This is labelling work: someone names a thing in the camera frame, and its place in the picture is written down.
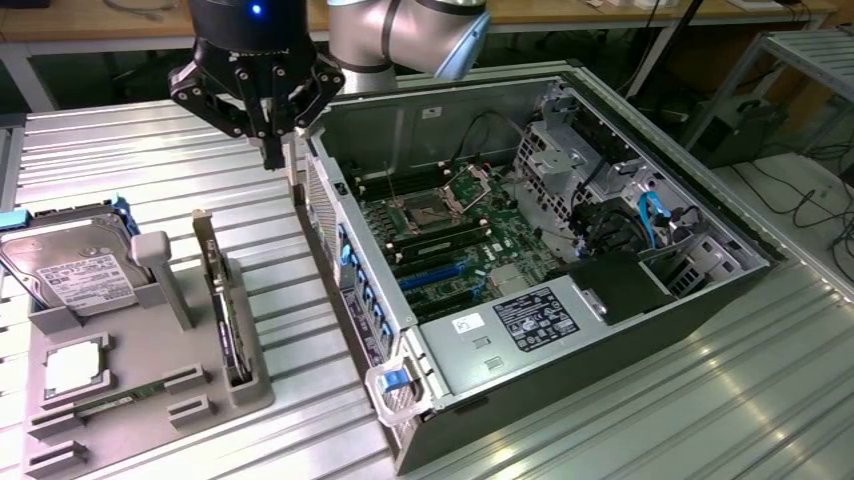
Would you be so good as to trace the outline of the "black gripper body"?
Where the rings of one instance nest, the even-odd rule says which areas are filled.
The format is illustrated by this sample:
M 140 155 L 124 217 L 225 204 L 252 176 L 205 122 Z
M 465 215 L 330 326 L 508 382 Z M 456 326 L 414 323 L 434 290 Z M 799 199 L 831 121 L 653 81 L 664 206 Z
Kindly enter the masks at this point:
M 193 62 L 228 59 L 230 53 L 316 60 L 304 1 L 189 0 L 194 33 Z

